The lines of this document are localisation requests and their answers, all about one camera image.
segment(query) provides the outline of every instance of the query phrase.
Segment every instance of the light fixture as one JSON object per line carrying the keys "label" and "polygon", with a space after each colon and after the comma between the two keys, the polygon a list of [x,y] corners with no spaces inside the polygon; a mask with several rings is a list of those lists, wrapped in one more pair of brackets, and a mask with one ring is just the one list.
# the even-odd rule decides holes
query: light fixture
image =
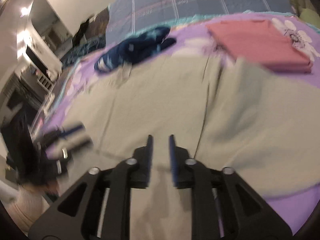
{"label": "light fixture", "polygon": [[29,15],[29,13],[31,12],[31,8],[32,8],[32,4],[29,7],[23,7],[21,8],[21,15],[20,18],[22,18],[25,15]]}

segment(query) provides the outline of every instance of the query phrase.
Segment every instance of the purple bedsheet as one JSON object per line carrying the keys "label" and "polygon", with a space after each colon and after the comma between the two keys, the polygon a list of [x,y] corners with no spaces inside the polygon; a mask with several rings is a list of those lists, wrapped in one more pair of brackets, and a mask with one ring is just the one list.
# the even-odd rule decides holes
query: purple bedsheet
{"label": "purple bedsheet", "polygon": [[[278,19],[283,28],[291,28],[291,32],[296,33],[301,39],[301,43],[308,42],[306,46],[310,51],[310,57],[315,59],[311,74],[281,74],[293,79],[299,79],[313,86],[320,88],[320,35],[309,28],[295,17],[285,17],[280,15],[271,15],[263,13],[234,14],[215,18],[206,23],[190,25],[188,27],[173,31],[170,36],[177,38],[177,44],[170,49],[164,51],[164,54],[172,55],[211,55],[222,53],[225,61],[228,57],[223,52],[215,51],[215,42],[205,27],[207,23],[219,22],[221,20],[245,20],[245,19]],[[56,126],[62,125],[68,109],[71,107],[72,101],[76,98],[79,91],[86,86],[92,84],[99,79],[94,72],[93,65],[95,61],[110,47],[102,51],[93,53],[77,66],[75,74],[70,82],[70,87],[66,89],[65,96],[60,103],[58,109],[52,115],[50,121],[43,126],[43,130],[50,130]],[[295,193],[290,196],[280,196],[276,198],[266,198],[272,208],[288,223],[293,233],[296,233],[308,219],[316,204],[320,200],[320,185],[315,185],[302,192]]]}

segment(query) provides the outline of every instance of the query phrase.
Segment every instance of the pillow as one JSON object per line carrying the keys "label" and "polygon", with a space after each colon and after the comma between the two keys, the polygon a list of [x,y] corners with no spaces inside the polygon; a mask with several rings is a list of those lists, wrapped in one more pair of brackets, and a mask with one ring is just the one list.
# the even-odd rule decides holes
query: pillow
{"label": "pillow", "polygon": [[299,18],[320,29],[320,16],[315,11],[310,9],[301,9]]}

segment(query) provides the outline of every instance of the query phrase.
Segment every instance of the folded pink cloth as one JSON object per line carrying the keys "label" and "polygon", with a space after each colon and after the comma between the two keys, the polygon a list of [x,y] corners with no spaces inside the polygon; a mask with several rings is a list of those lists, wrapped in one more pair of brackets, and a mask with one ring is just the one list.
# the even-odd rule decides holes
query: folded pink cloth
{"label": "folded pink cloth", "polygon": [[273,71],[310,73],[312,62],[269,20],[222,21],[206,25],[232,57],[245,57]]}

